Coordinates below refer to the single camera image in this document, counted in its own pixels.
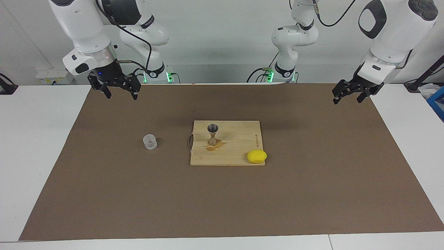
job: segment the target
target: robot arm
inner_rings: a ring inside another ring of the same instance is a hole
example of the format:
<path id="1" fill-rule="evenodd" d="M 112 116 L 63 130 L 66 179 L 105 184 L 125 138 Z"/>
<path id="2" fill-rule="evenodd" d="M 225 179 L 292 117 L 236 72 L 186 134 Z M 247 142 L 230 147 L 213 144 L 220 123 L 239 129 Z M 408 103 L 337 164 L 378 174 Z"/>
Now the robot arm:
<path id="1" fill-rule="evenodd" d="M 274 65 L 275 78 L 284 82 L 291 81 L 294 76 L 298 58 L 295 48 L 312 45 L 319 37 L 314 25 L 313 0 L 295 0 L 291 15 L 296 25 L 275 29 L 272 37 L 273 44 L 279 49 Z"/>
<path id="2" fill-rule="evenodd" d="M 334 103 L 352 93 L 376 95 L 386 77 L 402 62 L 436 22 L 433 0 L 372 0 L 359 18 L 361 31 L 373 39 L 351 81 L 341 80 L 333 89 Z"/>
<path id="3" fill-rule="evenodd" d="M 108 86 L 120 87 L 129 91 L 136 100 L 140 83 L 134 73 L 125 75 L 122 72 L 94 0 L 48 1 L 74 44 L 74 49 L 63 58 L 67 70 L 73 75 L 92 70 L 88 80 L 94 90 L 100 90 L 111 98 Z"/>
<path id="4" fill-rule="evenodd" d="M 166 70 L 166 65 L 160 57 L 157 46 L 167 44 L 169 34 L 167 30 L 155 21 L 146 0 L 101 0 L 99 4 L 105 13 L 124 29 L 140 37 L 151 44 L 151 48 L 145 42 L 120 31 L 120 39 L 123 43 L 134 49 L 146 65 L 149 81 L 170 82 L 171 79 Z"/>

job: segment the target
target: plastic bag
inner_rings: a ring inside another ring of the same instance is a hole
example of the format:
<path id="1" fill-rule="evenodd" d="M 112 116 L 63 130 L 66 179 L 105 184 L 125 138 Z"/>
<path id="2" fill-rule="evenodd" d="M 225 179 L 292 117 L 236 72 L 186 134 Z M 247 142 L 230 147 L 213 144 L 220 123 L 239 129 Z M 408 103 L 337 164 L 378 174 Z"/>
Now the plastic bag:
<path id="1" fill-rule="evenodd" d="M 432 97 L 438 90 L 440 90 L 441 87 L 438 85 L 435 85 L 433 83 L 428 83 L 424 86 L 421 86 L 418 88 L 418 90 L 421 92 L 421 95 L 427 100 Z"/>

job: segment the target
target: wooden cutting board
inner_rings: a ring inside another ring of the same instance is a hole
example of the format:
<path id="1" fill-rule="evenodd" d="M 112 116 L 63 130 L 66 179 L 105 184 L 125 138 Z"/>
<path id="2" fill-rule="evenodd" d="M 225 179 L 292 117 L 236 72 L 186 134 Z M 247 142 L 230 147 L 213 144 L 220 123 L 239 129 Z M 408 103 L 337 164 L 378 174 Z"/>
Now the wooden cutting board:
<path id="1" fill-rule="evenodd" d="M 208 143 L 210 124 L 219 127 L 216 146 Z M 251 150 L 264 149 L 259 121 L 194 121 L 193 135 L 191 166 L 265 166 L 247 159 Z"/>

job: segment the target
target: yellow lemon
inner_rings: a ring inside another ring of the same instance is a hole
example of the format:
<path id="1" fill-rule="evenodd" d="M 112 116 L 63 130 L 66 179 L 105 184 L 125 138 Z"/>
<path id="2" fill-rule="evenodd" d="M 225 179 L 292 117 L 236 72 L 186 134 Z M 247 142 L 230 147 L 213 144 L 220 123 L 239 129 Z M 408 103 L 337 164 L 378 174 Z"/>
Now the yellow lemon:
<path id="1" fill-rule="evenodd" d="M 247 158 L 251 163 L 263 163 L 267 158 L 267 153 L 263 150 L 253 150 L 248 153 Z"/>

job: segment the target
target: orange stain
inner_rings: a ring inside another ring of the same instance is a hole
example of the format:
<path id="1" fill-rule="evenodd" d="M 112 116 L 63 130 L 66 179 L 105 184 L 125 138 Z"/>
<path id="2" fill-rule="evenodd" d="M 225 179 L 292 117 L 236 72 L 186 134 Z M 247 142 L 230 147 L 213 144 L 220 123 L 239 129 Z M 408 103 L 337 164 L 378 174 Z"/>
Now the orange stain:
<path id="1" fill-rule="evenodd" d="M 215 151 L 216 149 L 218 149 L 218 148 L 224 146 L 225 144 L 226 144 L 226 142 L 221 142 L 220 140 L 217 140 L 217 144 L 216 144 L 216 146 L 209 146 L 209 147 L 207 147 L 206 149 L 207 149 L 208 151 Z"/>

